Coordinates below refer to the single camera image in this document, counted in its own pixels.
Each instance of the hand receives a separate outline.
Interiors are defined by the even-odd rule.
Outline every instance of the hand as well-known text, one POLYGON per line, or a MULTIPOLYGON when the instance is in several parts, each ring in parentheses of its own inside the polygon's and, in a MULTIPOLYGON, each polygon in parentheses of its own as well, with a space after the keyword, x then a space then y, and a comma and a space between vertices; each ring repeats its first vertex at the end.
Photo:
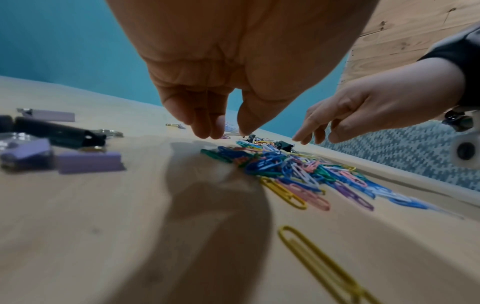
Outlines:
POLYGON ((202 138, 224 132, 242 89, 249 134, 341 60, 378 0, 107 0, 162 104, 202 138))
POLYGON ((307 110, 294 141, 325 139, 339 143, 383 129, 403 128, 435 118, 462 97, 465 78, 453 63, 429 58, 408 66, 360 78, 307 110))

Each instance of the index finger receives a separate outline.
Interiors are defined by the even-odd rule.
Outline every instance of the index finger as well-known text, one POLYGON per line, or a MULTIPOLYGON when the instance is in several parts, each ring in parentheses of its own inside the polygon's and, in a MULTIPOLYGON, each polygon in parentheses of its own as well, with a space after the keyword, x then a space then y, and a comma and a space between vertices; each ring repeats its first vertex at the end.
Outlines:
POLYGON ((300 141, 321 125, 328 124, 333 119, 352 112, 348 102, 341 102, 341 97, 335 94, 320 102, 320 105, 303 121, 300 129, 291 138, 300 141))

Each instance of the blue patterned rug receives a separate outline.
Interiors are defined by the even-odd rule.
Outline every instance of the blue patterned rug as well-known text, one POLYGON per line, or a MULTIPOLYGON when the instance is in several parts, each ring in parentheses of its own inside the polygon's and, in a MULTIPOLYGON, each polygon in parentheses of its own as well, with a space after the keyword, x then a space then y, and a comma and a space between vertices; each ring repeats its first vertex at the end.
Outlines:
POLYGON ((320 146, 480 191, 480 170, 459 168, 450 163, 450 141, 457 135, 449 126, 428 121, 413 127, 365 134, 339 144, 325 140, 320 146))

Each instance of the blue wall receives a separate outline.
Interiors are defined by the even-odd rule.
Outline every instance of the blue wall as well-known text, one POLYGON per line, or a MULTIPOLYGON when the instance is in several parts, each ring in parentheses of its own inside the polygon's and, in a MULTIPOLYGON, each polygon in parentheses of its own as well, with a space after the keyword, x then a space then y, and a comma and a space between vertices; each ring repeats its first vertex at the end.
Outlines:
MULTIPOLYGON (((0 0, 0 75, 160 104, 143 61, 102 0, 0 0)), ((291 136, 307 108, 331 96, 343 61, 263 128, 291 136)), ((238 110, 240 91, 229 98, 238 110)))

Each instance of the table top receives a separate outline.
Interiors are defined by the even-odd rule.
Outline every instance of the table top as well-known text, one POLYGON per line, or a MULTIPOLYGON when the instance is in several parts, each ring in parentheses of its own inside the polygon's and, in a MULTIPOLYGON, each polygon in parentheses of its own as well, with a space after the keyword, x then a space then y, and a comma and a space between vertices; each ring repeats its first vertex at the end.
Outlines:
MULTIPOLYGON (((126 171, 0 172, 1 303, 336 303, 282 243, 297 228, 383 303, 478 300, 480 195, 315 145, 296 148, 357 167, 371 180, 445 210, 327 191, 331 210, 298 210, 235 166, 200 154, 238 138, 201 140, 163 108, 65 86, 0 77, 0 113, 75 112, 110 139, 126 171)), ((276 140, 288 138, 259 130, 276 140)))

